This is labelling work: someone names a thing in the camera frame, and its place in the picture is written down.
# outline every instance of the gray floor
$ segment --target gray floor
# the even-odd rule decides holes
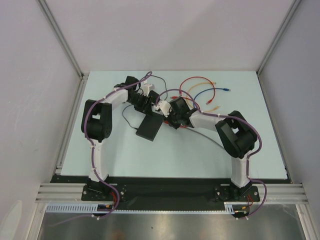
[[[249,220],[216,214],[111,214],[50,226],[76,214],[46,213],[38,240],[304,240],[295,205],[264,206]]]

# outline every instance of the white vent strip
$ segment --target white vent strip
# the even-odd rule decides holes
[[[115,210],[117,214],[234,214],[232,205],[225,204],[225,210],[216,211],[149,211],[149,210]],[[97,211],[97,203],[50,203],[47,213],[103,214],[108,211]]]

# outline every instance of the blue cable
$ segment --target blue cable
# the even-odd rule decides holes
[[[206,92],[206,91],[209,91],[209,90],[213,90],[213,88],[208,88],[208,89],[206,89],[206,90],[203,90],[203,91],[199,92],[197,95],[195,95],[194,101],[196,101],[196,98],[197,98],[200,94],[202,94],[202,93],[204,93],[204,92]],[[223,91],[226,91],[226,92],[230,92],[230,91],[231,91],[231,89],[229,89],[229,88],[221,88],[221,87],[216,87],[215,90],[223,90]]]

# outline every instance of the yellow cable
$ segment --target yellow cable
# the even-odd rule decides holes
[[[193,85],[192,87],[190,87],[189,90],[187,91],[187,93],[190,94],[190,91],[191,91],[192,89],[194,89],[195,87],[197,87],[197,86],[199,86],[199,85],[203,85],[203,84],[210,84],[210,85],[212,85],[210,82],[207,82],[207,81],[200,82],[200,83],[198,83],[198,84]],[[191,105],[190,100],[186,99],[186,103],[189,105],[189,107],[191,107],[191,108],[194,107],[194,106]],[[210,113],[210,112],[213,112],[213,111],[217,110],[217,109],[220,108],[220,107],[221,107],[221,105],[218,105],[218,106],[216,106],[215,108],[212,108],[211,110],[204,111],[204,112]]]

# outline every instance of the white wall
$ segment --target white wall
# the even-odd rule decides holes
[[[262,72],[289,170],[320,227],[320,1],[303,1]]]
[[[22,200],[19,240],[52,173],[79,78],[35,0],[2,0],[0,32],[0,222]]]
[[[81,69],[259,67],[293,0],[47,0]]]

